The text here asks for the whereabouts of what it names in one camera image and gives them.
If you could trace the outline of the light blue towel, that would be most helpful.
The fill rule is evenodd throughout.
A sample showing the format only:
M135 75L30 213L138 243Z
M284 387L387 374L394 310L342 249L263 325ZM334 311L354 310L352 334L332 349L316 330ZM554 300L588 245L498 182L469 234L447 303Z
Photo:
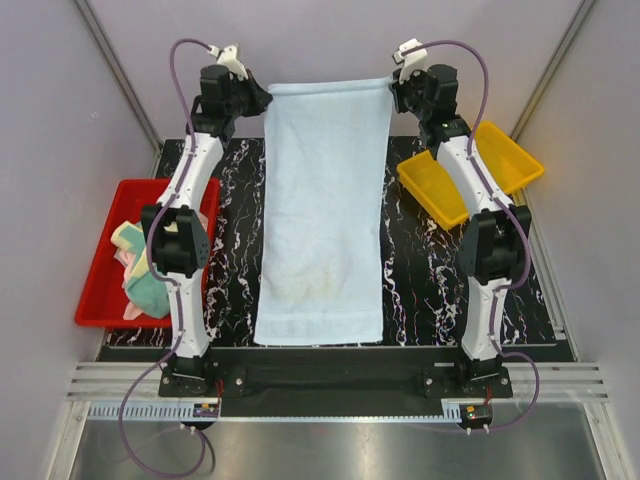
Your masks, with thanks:
M378 342L389 79L273 84L269 93L254 339L263 346Z

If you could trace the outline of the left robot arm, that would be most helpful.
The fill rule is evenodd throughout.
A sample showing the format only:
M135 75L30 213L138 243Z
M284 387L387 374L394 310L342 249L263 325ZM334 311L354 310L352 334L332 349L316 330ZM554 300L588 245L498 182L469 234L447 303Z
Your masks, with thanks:
M164 284L169 299L172 342L161 362L163 394L203 396L215 386L202 294L211 241L199 212L236 120L261 115L271 100L245 67L202 68L200 93L187 112L187 136L178 166L161 196L141 211L149 270Z

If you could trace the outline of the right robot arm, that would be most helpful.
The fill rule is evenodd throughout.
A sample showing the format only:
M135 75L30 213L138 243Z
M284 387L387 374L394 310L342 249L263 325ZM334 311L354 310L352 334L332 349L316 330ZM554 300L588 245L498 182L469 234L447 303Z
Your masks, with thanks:
M467 321L453 375L460 393L476 396L501 381L499 330L507 290L529 274L531 214L498 186L481 159L473 130L458 115L455 68L399 68L390 89L397 112L417 118L423 143L453 180L469 214L459 250L468 278Z

